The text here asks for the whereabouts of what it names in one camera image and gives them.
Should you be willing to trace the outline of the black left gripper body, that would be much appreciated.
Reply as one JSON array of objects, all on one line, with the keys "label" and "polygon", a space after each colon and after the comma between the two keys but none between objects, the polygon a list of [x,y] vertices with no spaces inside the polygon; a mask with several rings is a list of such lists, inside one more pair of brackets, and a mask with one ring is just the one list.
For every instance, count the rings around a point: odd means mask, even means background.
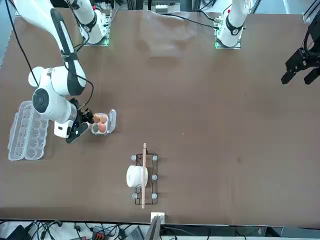
[{"label": "black left gripper body", "polygon": [[[311,37],[313,47],[308,47],[308,39]],[[304,37],[303,50],[305,52],[305,62],[308,67],[319,65],[320,61],[320,18],[315,17],[308,26]]]}]

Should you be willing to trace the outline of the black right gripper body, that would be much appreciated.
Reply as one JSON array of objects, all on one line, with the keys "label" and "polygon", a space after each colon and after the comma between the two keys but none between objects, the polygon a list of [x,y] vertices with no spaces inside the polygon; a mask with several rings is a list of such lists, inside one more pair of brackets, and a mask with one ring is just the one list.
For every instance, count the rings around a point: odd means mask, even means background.
[{"label": "black right gripper body", "polygon": [[75,98],[71,98],[69,102],[75,106],[76,108],[76,118],[72,124],[71,130],[74,131],[76,128],[78,128],[82,123],[85,122],[85,115],[80,110],[80,104]]}]

